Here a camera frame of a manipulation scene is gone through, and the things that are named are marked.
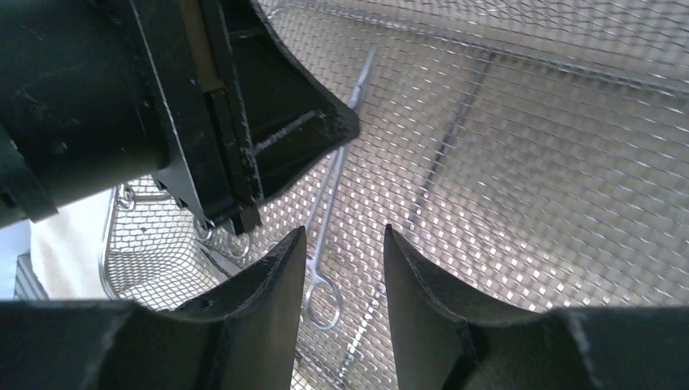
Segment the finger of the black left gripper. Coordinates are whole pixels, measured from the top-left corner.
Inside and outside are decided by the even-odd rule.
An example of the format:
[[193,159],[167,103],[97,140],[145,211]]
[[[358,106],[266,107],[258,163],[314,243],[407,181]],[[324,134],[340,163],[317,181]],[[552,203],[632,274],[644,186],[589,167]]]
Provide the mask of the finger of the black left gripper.
[[199,206],[228,216],[290,189],[359,119],[293,55],[255,1],[200,2],[214,84],[202,94],[206,136]]

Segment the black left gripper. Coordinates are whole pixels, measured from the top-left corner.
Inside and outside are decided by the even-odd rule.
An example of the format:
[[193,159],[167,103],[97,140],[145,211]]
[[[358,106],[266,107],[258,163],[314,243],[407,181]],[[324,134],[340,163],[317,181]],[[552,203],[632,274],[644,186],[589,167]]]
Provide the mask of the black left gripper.
[[1,4],[1,224],[171,165],[153,77],[92,1]]

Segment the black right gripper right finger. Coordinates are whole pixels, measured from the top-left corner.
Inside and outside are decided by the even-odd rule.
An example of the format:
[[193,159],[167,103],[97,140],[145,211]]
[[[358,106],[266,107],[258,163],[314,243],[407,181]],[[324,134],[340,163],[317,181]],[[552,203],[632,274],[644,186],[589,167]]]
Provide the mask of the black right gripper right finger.
[[459,280],[392,226],[383,265],[402,389],[685,389],[685,306],[536,313]]

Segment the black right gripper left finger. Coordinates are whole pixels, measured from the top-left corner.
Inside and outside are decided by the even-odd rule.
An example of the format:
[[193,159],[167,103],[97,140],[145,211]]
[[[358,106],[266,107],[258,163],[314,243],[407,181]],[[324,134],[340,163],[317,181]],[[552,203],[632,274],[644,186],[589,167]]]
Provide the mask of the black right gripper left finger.
[[134,301],[4,301],[4,389],[287,389],[306,230],[175,310]]

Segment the metal surgical instrument tray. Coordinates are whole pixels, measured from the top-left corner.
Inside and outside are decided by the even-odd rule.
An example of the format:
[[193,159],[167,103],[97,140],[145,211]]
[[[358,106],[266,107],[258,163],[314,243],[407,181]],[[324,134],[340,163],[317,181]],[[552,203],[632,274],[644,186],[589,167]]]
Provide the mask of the metal surgical instrument tray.
[[[479,291],[532,311],[688,302],[685,1],[264,1],[275,31],[347,98],[375,51],[339,186],[319,162],[207,244],[232,267],[308,226],[295,389],[394,389],[384,228]],[[109,297],[172,310],[223,275],[173,201],[123,211]],[[229,257],[228,243],[245,259]]]

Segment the beige cloth wrap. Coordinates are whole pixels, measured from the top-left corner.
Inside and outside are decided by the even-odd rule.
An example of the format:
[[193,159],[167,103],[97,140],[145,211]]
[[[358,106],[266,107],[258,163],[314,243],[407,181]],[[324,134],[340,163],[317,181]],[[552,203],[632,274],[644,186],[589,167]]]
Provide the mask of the beige cloth wrap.
[[112,193],[107,189],[30,224],[32,268],[48,298],[107,298],[99,263]]

